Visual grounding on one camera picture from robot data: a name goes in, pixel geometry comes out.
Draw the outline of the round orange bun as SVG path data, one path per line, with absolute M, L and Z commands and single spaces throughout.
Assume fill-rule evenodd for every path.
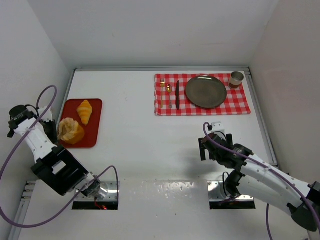
M 75 145 L 84 138 L 85 130 L 76 120 L 67 117 L 59 123 L 57 136 L 60 141 Z

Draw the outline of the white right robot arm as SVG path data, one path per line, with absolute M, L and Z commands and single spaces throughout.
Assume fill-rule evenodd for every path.
M 209 185 L 217 204 L 247 195 L 272 205 L 310 232 L 320 228 L 320 184 L 298 180 L 263 161 L 249 148 L 234 144 L 231 134 L 210 133 L 199 138 L 200 159 L 209 158 L 231 169 L 221 183 Z

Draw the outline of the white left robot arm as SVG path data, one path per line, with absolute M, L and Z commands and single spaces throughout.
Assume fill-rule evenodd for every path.
M 32 172 L 61 196 L 79 190 L 85 197 L 100 198 L 101 181 L 58 143 L 56 121 L 52 110 L 17 105 L 9 111 L 8 137 L 26 136 L 35 164 Z

